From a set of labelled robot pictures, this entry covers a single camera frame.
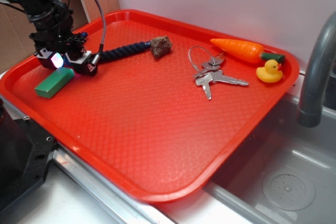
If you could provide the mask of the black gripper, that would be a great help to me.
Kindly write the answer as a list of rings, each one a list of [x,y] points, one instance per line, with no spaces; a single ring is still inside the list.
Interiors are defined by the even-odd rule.
[[[34,56],[47,69],[58,69],[64,66],[62,54],[66,63],[77,74],[95,76],[98,71],[98,54],[85,50],[85,37],[81,33],[71,31],[38,31],[31,33],[29,38],[35,43]]]

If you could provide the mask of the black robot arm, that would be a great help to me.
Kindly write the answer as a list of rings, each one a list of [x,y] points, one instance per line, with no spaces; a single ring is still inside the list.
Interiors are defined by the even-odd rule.
[[[82,75],[94,76],[99,54],[85,49],[86,37],[73,33],[72,10],[62,0],[1,0],[1,4],[25,13],[36,29],[29,35],[35,43],[35,57],[47,69],[57,69],[56,59]]]

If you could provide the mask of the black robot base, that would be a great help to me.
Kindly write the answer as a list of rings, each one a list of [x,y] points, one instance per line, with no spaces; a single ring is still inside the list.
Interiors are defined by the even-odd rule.
[[[33,119],[13,119],[1,100],[1,214],[46,180],[56,140]]]

